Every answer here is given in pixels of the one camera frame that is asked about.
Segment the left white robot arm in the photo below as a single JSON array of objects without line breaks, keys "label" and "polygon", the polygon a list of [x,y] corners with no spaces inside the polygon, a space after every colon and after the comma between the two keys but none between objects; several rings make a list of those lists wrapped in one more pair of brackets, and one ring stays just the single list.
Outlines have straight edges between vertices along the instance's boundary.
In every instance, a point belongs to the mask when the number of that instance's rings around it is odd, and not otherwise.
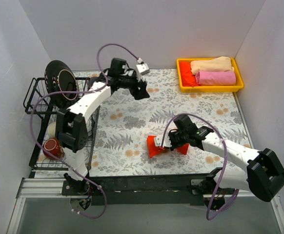
[{"label": "left white robot arm", "polygon": [[56,139],[65,154],[65,163],[69,171],[64,174],[68,185],[77,194],[84,195],[90,184],[86,180],[89,171],[85,164],[83,148],[88,142],[88,120],[97,108],[119,89],[127,89],[135,100],[149,98],[147,82],[143,78],[150,72],[142,59],[137,60],[134,69],[129,68],[125,60],[113,58],[109,68],[90,80],[87,94],[72,106],[57,112]]}]

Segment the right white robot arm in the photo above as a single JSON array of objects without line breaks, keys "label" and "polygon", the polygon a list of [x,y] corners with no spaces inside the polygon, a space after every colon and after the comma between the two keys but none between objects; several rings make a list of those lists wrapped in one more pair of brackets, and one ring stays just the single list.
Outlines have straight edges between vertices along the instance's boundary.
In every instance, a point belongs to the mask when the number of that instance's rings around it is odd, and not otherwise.
[{"label": "right white robot arm", "polygon": [[176,129],[164,132],[160,146],[174,150],[189,144],[221,156],[240,168],[237,172],[224,169],[211,172],[204,182],[211,193],[217,194],[224,188],[240,189],[270,202],[284,186],[284,167],[273,150],[259,151],[224,139],[209,123],[197,127],[187,114],[177,115],[172,122]]}]

